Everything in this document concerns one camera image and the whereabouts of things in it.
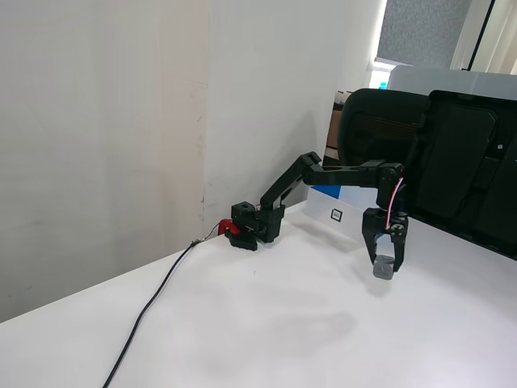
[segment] chair backrest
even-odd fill
[[[410,152],[426,95],[361,89],[347,99],[338,134],[339,161],[357,166],[368,160],[404,163]]]

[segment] white label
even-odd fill
[[[332,214],[330,215],[330,218],[332,218],[334,221],[341,222],[342,216],[343,212],[341,210],[332,209]]]

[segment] red component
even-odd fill
[[[239,228],[234,225],[233,221],[229,220],[228,218],[219,222],[219,230],[217,231],[217,235],[220,236],[221,234],[224,234],[226,230],[229,230],[231,234],[241,233]]]

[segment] wire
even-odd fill
[[[220,222],[216,223],[216,225],[210,230],[210,233],[201,239],[201,241],[206,241],[212,235],[213,231],[219,226]]]
[[[212,231],[204,238],[202,239],[198,239],[198,240],[194,240],[193,242],[191,242],[191,245],[188,246],[188,248],[183,251],[183,253],[176,259],[176,261],[174,262],[174,264],[172,264],[172,267],[170,268],[169,272],[166,274],[165,276],[165,279],[163,279],[163,282],[160,284],[160,286],[158,287],[158,289],[156,290],[156,293],[154,293],[153,297],[151,297],[149,299],[149,301],[147,302],[147,304],[145,305],[144,309],[140,312],[140,314],[138,315],[138,318],[137,318],[137,321],[135,322],[135,324],[133,325],[132,327],[132,330],[131,330],[131,333],[129,334],[129,337],[128,337],[128,340],[126,341],[124,347],[122,348],[122,352],[120,352],[120,355],[119,355],[119,358],[117,359],[115,365],[113,366],[113,369],[111,370],[109,376],[107,377],[106,379],[106,382],[104,382],[104,385],[103,385],[103,388],[108,388],[109,385],[111,384],[111,381],[113,380],[113,377],[115,376],[116,374],[116,371],[118,370],[118,368],[120,367],[120,364],[122,364],[122,360],[124,359],[126,353],[128,352],[128,349],[129,349],[129,345],[131,345],[131,342],[132,342],[132,339],[134,338],[135,334],[137,333],[137,330],[138,330],[138,327],[140,326],[140,322],[142,320],[142,318],[144,318],[144,315],[145,313],[147,312],[147,310],[151,307],[151,305],[153,304],[153,302],[156,300],[156,298],[158,297],[158,295],[160,294],[160,292],[163,290],[163,288],[165,287],[167,281],[169,280],[170,278],[170,275],[172,274],[172,272],[174,271],[174,269],[178,266],[179,262],[181,261],[181,259],[193,248],[195,247],[196,245],[198,245],[199,243],[202,243],[203,241],[205,241],[207,238],[210,237],[210,235],[212,235],[213,231],[217,228],[217,226],[219,225],[219,222],[217,223],[217,225],[215,225],[212,229]]]
[[[398,180],[397,186],[395,186],[395,190],[393,190],[393,194],[391,195],[391,200],[389,200],[388,206],[388,217],[386,218],[386,230],[389,229],[389,219],[391,218],[391,208],[393,206],[393,202],[395,201],[395,196],[397,195],[398,188],[401,186],[404,178],[400,178]]]

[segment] robotic arm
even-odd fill
[[[400,211],[400,201],[394,200],[401,183],[402,165],[371,161],[357,167],[322,167],[320,161],[314,152],[301,155],[267,190],[258,208],[248,202],[232,206],[232,219],[221,223],[219,233],[225,233],[232,246],[251,251],[257,250],[257,239],[272,243],[280,234],[284,218],[282,201],[301,181],[308,185],[377,188],[379,209],[364,212],[362,232],[374,276],[392,279],[404,262],[408,230],[407,214]],[[391,237],[394,258],[376,253],[377,239],[383,234]]]

